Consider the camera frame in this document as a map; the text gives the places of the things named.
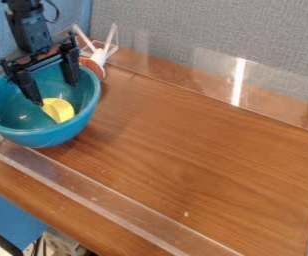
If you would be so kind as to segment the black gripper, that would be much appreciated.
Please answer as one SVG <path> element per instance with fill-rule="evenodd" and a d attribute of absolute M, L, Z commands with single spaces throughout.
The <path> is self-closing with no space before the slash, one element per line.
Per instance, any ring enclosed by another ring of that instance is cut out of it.
<path fill-rule="evenodd" d="M 0 67 L 5 71 L 6 79 L 17 81 L 25 97 L 39 106 L 43 105 L 43 100 L 37 82 L 30 73 L 45 69 L 56 63 L 61 64 L 65 81 L 72 86 L 77 86 L 80 81 L 80 45 L 76 31 L 61 32 L 54 37 L 54 44 L 50 50 L 45 49 L 37 53 L 27 53 L 17 49 L 0 59 Z"/>

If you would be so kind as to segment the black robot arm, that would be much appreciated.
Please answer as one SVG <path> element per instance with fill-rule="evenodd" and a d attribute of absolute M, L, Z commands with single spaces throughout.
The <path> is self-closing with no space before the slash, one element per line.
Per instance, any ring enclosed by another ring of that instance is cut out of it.
<path fill-rule="evenodd" d="M 65 81 L 77 86 L 80 81 L 80 46 L 77 32 L 52 37 L 47 24 L 57 23 L 60 9 L 52 0 L 0 0 L 18 49 L 0 58 L 6 79 L 14 82 L 25 97 L 37 105 L 43 99 L 31 74 L 58 63 Z"/>

